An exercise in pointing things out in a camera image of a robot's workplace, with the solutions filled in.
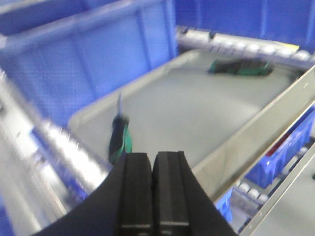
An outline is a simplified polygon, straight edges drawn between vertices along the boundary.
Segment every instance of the blue plastic bin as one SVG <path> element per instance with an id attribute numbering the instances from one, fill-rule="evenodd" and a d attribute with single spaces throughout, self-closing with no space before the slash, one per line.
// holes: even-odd
<path id="1" fill-rule="evenodd" d="M 0 66 L 44 117 L 65 126 L 174 58 L 174 27 L 172 0 L 117 1 L 1 38 Z"/>
<path id="2" fill-rule="evenodd" d="M 13 35 L 116 0 L 28 0 L 0 8 L 0 33 Z"/>
<path id="3" fill-rule="evenodd" d="M 272 184 L 292 157 L 309 142 L 314 119 L 315 108 L 311 107 L 289 130 L 279 148 L 271 156 L 264 156 L 245 177 L 262 188 Z"/>
<path id="4" fill-rule="evenodd" d="M 315 50 L 315 1 L 175 0 L 177 24 Z"/>
<path id="5" fill-rule="evenodd" d="M 14 3 L 14 2 L 17 2 L 17 1 L 22 1 L 22 0 L 0 0 L 0 6 L 7 5 L 7 4 L 10 4 L 10 3 Z"/>
<path id="6" fill-rule="evenodd" d="M 14 232 L 0 196 L 0 236 L 14 236 Z"/>
<path id="7" fill-rule="evenodd" d="M 227 193 L 217 201 L 215 204 L 217 210 L 222 214 L 227 222 L 232 221 L 232 211 L 230 208 L 230 198 L 232 195 L 232 189 L 227 191 Z"/>

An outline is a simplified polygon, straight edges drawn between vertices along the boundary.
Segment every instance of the green and black tool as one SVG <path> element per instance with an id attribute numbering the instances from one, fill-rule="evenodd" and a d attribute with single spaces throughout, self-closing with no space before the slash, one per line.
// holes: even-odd
<path id="1" fill-rule="evenodd" d="M 109 162 L 115 165 L 123 153 L 132 150 L 132 139 L 128 130 L 129 119 L 122 115 L 122 95 L 117 101 L 117 115 L 113 121 L 113 133 L 109 143 Z"/>
<path id="2" fill-rule="evenodd" d="M 269 61 L 257 59 L 215 60 L 208 72 L 235 75 L 268 75 L 274 68 L 274 65 Z"/>

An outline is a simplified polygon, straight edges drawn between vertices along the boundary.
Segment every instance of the gray tray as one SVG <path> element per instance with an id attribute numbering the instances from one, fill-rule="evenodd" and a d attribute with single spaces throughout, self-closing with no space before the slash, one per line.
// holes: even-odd
<path id="1" fill-rule="evenodd" d="M 207 73 L 213 60 L 223 58 L 208 52 L 187 52 L 79 111 L 68 128 L 88 148 L 107 158 L 117 97 L 122 92 L 133 151 L 146 152 L 153 163 L 158 151 L 183 150 L 197 179 L 215 199 L 223 193 L 223 185 L 232 184 L 240 171 L 252 165 L 285 131 L 287 120 L 273 122 L 275 111 L 264 124 L 276 126 L 261 128 L 256 134 L 251 131 L 243 144 L 235 139 L 300 75 L 282 65 L 266 77 Z M 290 122 L 300 115 L 294 109 L 291 112 L 285 112 Z M 231 140 L 233 147 L 224 150 Z"/>

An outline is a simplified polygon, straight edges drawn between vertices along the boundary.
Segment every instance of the screwdriver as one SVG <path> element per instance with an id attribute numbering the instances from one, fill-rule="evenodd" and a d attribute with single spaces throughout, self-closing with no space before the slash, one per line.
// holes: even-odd
<path id="1" fill-rule="evenodd" d="M 269 61 L 257 59 L 215 60 L 209 73 L 228 73 L 235 75 L 268 75 L 274 70 Z"/>
<path id="2" fill-rule="evenodd" d="M 122 95 L 117 101 L 117 115 L 113 121 L 113 133 L 109 143 L 109 162 L 115 165 L 123 153 L 132 150 L 132 139 L 128 130 L 129 118 L 122 115 Z"/>

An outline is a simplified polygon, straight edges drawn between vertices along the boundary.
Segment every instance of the blue crate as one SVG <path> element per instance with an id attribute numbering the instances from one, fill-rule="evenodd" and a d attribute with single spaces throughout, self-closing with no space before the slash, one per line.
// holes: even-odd
<path id="1" fill-rule="evenodd" d="M 222 214 L 227 222 L 232 221 L 232 211 L 230 209 L 230 198 L 232 189 L 230 189 L 223 197 L 221 197 L 215 204 L 217 210 Z"/>
<path id="2" fill-rule="evenodd" d="M 172 0 L 121 0 L 26 31 L 11 23 L 17 32 L 1 38 L 0 66 L 43 117 L 62 126 L 177 55 Z"/>
<path id="3" fill-rule="evenodd" d="M 289 130 L 288 137 L 271 156 L 264 156 L 245 176 L 262 188 L 272 184 L 285 165 L 310 140 L 315 119 L 315 108 L 311 107 Z"/>
<path id="4" fill-rule="evenodd" d="M 0 236 L 14 236 L 14 232 L 6 213 L 3 199 L 0 196 Z"/>
<path id="5" fill-rule="evenodd" d="M 177 24 L 315 50 L 315 1 L 175 0 Z"/>
<path id="6" fill-rule="evenodd" d="M 14 2 L 17 2 L 17 1 L 22 1 L 22 0 L 0 0 L 0 6 L 7 5 L 7 4 L 10 4 L 10 3 L 14 3 Z"/>
<path id="7" fill-rule="evenodd" d="M 13 35 L 116 0 L 28 0 L 2 9 L 0 32 Z"/>

